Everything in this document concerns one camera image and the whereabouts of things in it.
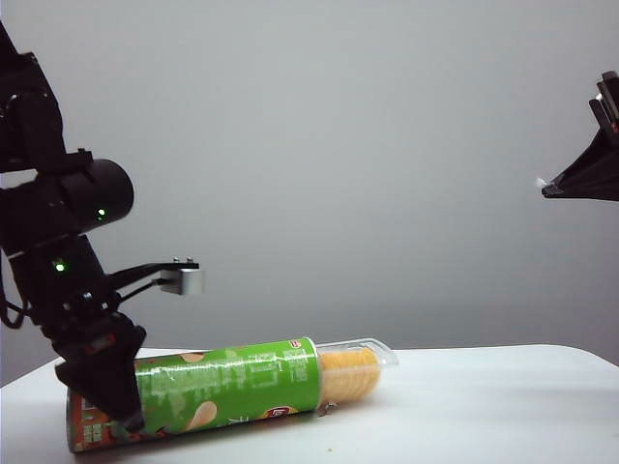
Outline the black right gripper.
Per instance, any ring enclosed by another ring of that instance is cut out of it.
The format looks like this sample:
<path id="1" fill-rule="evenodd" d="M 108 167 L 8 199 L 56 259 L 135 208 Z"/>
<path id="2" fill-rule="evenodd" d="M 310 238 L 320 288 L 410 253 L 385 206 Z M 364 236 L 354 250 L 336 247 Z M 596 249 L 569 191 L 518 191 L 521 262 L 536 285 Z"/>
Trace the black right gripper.
<path id="1" fill-rule="evenodd" d="M 603 72 L 589 106 L 600 126 L 587 149 L 541 188 L 547 199 L 618 201 L 618 72 Z"/>

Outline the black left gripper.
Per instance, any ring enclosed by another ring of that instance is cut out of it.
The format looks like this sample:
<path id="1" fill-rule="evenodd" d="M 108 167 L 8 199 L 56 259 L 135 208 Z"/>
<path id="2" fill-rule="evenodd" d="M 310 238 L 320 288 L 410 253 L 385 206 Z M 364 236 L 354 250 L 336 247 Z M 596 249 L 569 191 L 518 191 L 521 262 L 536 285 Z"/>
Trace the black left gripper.
<path id="1" fill-rule="evenodd" d="M 119 311 L 121 295 L 85 292 L 40 313 L 41 331 L 64 359 L 58 379 L 130 432 L 144 427 L 134 359 L 143 327 Z"/>

